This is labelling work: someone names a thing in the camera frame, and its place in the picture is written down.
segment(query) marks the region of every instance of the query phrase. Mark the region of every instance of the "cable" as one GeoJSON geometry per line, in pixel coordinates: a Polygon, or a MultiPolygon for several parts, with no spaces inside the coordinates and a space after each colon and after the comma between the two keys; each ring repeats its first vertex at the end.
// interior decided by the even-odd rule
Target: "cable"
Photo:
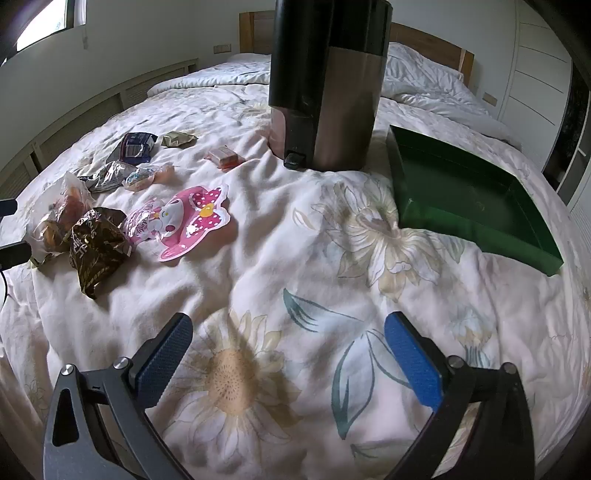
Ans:
{"type": "Polygon", "coordinates": [[[2,300],[2,305],[0,306],[1,309],[4,307],[6,299],[8,298],[8,282],[6,281],[6,277],[4,276],[4,272],[2,270],[0,270],[0,275],[2,275],[2,279],[4,280],[4,299],[2,300]]]}

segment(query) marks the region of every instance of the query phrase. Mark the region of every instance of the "bed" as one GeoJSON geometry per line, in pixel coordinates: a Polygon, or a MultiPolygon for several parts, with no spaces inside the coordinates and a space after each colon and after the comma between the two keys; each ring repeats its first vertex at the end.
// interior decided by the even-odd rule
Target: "bed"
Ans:
{"type": "MultiPolygon", "coordinates": [[[[393,25],[398,43],[390,46],[364,171],[293,172],[268,147],[272,12],[242,14],[239,23],[242,54],[156,85],[145,102],[64,152],[0,224],[0,244],[20,240],[40,193],[66,171],[96,171],[128,131],[179,130],[199,140],[157,148],[152,163],[173,163],[174,184],[118,189],[97,205],[129,213],[153,197],[223,182],[232,217],[166,264],[157,260],[162,245],[144,242],[96,301],[80,292],[67,256],[8,271],[0,432],[12,450],[41,478],[43,424],[61,366],[98,369],[132,356],[184,312],[194,343],[148,415],[195,478],[383,478],[430,413],[384,342],[386,315],[402,310],[446,355],[518,366],[543,473],[589,404],[591,265],[565,205],[466,88],[473,55],[393,25]],[[398,229],[385,162],[389,125],[515,175],[554,235],[560,272],[548,278],[470,242],[398,229]],[[246,159],[228,173],[203,159],[224,144],[246,159]]],[[[440,471],[457,460],[475,413],[468,411],[440,471]]],[[[125,458],[109,420],[108,428],[125,458]]]]}

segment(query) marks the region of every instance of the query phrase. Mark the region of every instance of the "blue snack package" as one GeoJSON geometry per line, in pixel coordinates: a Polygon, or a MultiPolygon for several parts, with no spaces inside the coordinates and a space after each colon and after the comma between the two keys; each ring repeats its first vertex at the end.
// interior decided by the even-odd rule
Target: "blue snack package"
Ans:
{"type": "Polygon", "coordinates": [[[157,139],[156,135],[146,132],[125,134],[108,161],[122,161],[133,166],[147,163],[152,158],[150,152],[157,139]]]}

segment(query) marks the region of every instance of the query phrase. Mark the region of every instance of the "hello kitty package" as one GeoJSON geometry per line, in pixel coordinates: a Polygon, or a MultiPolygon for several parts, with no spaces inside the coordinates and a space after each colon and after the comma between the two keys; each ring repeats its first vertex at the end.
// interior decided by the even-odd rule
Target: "hello kitty package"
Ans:
{"type": "Polygon", "coordinates": [[[223,184],[213,190],[201,186],[184,190],[166,205],[150,200],[129,215],[125,232],[133,245],[160,240],[167,248],[158,260],[174,260],[195,248],[209,232],[230,222],[230,214],[222,207],[227,197],[228,186],[223,184]]]}

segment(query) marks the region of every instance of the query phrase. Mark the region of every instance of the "snack bag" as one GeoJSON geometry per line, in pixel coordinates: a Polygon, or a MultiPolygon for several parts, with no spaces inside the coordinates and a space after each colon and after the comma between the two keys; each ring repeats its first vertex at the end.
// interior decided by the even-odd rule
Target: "snack bag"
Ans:
{"type": "Polygon", "coordinates": [[[108,161],[122,161],[129,165],[137,166],[150,161],[151,151],[158,137],[145,132],[133,132],[125,134],[123,140],[113,150],[108,161]]]}
{"type": "Polygon", "coordinates": [[[168,247],[158,258],[161,262],[182,257],[195,248],[205,236],[230,222],[230,214],[222,207],[228,197],[228,186],[213,190],[193,187],[177,194],[159,212],[157,225],[160,241],[168,247]]]}
{"type": "Polygon", "coordinates": [[[161,167],[139,166],[135,172],[130,174],[123,182],[125,190],[139,192],[145,190],[153,183],[165,183],[174,174],[174,166],[170,163],[161,167]]]}
{"type": "Polygon", "coordinates": [[[112,161],[104,165],[94,175],[78,178],[86,183],[89,192],[104,193],[121,187],[125,179],[134,171],[135,167],[133,165],[121,161],[112,161]]]}
{"type": "Polygon", "coordinates": [[[40,266],[69,251],[70,230],[93,205],[84,182],[70,172],[47,188],[33,204],[27,223],[25,240],[33,251],[32,262],[40,266]]]}
{"type": "Polygon", "coordinates": [[[120,229],[125,214],[97,207],[72,227],[70,265],[78,271],[81,291],[96,300],[96,286],[109,278],[131,255],[132,247],[120,229]]]}
{"type": "Polygon", "coordinates": [[[167,148],[178,148],[195,140],[197,140],[195,135],[172,131],[162,137],[162,146],[167,148]]]}
{"type": "Polygon", "coordinates": [[[123,232],[133,246],[146,240],[158,238],[158,231],[155,230],[155,227],[160,224],[154,224],[154,221],[160,219],[160,214],[156,210],[162,211],[163,206],[164,202],[161,200],[151,199],[129,214],[123,225],[123,232]]]}
{"type": "Polygon", "coordinates": [[[174,260],[195,248],[209,232],[230,222],[230,214],[222,207],[227,196],[228,186],[223,184],[213,190],[193,187],[166,205],[150,200],[129,216],[124,231],[133,245],[158,239],[167,247],[159,261],[174,260]]]}

